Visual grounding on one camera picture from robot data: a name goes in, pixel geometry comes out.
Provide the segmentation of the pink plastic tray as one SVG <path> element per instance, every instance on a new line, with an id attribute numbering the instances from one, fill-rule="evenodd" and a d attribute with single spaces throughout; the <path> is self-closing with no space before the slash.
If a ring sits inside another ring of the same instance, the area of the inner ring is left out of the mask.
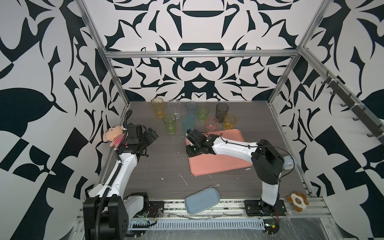
<path id="1" fill-rule="evenodd" d="M 245 142 L 242 133 L 237 129 L 216 131 L 209 134 L 223 134 L 222 137 L 226 139 Z M 250 168 L 253 165 L 248 161 L 235 157 L 208 154 L 189 157 L 189 164 L 191 173 L 194 176 L 214 174 L 241 168 Z"/>

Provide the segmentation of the tall green glass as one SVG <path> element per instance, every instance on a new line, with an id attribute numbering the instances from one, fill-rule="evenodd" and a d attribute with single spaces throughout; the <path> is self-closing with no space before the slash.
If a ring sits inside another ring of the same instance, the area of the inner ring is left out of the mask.
<path id="1" fill-rule="evenodd" d="M 177 131 L 176 127 L 176 116 L 172 113 L 167 113 L 163 116 L 163 122 L 168 134 L 174 134 Z"/>

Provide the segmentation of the tall amber glass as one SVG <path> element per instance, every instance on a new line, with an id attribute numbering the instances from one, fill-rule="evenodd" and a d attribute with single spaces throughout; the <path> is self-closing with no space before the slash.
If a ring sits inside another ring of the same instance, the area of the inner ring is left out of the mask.
<path id="1" fill-rule="evenodd" d="M 157 97 L 152 99 L 151 105 L 157 118 L 162 118 L 165 115 L 164 100 L 162 98 Z"/>

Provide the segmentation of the tall dark grey glass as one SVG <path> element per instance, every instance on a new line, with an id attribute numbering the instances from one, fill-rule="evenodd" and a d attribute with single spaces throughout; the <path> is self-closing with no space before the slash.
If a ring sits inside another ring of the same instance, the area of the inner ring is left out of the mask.
<path id="1" fill-rule="evenodd" d="M 219 123 L 224 121 L 229 110 L 229 106 L 226 103 L 218 103 L 216 105 L 216 119 Z"/>

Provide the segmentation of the clear stemmed glass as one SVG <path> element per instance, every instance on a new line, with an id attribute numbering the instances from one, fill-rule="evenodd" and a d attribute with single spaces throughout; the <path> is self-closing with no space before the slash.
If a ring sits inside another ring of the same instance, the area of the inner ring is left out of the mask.
<path id="1" fill-rule="evenodd" d="M 181 102 L 177 99 L 172 99 L 168 102 L 168 106 L 171 113 L 175 115 L 176 119 L 179 119 Z"/>

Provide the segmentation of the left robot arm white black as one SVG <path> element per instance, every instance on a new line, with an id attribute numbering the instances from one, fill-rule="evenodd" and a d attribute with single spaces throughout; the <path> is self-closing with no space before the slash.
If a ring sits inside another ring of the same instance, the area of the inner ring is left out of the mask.
<path id="1" fill-rule="evenodd" d="M 117 158 L 105 184 L 90 192 L 83 205 L 85 238 L 87 240 L 122 240 L 128 236 L 130 221 L 149 209 L 147 193 L 133 193 L 124 198 L 125 188 L 140 157 L 158 138 L 144 125 L 115 126 L 103 134 Z"/>

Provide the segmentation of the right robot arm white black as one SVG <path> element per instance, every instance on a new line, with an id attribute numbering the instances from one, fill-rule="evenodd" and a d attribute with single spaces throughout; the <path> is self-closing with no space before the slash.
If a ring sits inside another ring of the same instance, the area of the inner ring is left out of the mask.
<path id="1" fill-rule="evenodd" d="M 229 158 L 246 161 L 254 167 L 262 181 L 261 206 L 272 209 L 279 198 L 280 181 L 283 171 L 290 173 L 295 168 L 292 156 L 284 157 L 277 151 L 278 147 L 261 139 L 257 143 L 229 140 L 222 134 L 204 134 L 196 129 L 187 131 L 186 146 L 190 158 L 207 157 L 209 160 L 226 160 Z"/>

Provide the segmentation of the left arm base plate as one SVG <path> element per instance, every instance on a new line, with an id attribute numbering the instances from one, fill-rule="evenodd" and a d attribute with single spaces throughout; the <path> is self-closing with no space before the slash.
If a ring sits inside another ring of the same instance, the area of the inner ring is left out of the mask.
<path id="1" fill-rule="evenodd" d="M 145 216 L 148 218 L 156 218 L 158 215 L 163 213 L 164 206 L 164 201 L 149 201 L 149 206 L 147 207 Z"/>

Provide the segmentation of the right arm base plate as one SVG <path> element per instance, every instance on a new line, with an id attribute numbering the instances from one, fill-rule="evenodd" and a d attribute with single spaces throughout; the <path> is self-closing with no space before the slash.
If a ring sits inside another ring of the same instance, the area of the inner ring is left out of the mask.
<path id="1" fill-rule="evenodd" d="M 287 208 L 283 200 L 277 200 L 274 206 L 261 200 L 244 200 L 245 211 L 249 217 L 254 216 L 285 216 Z"/>

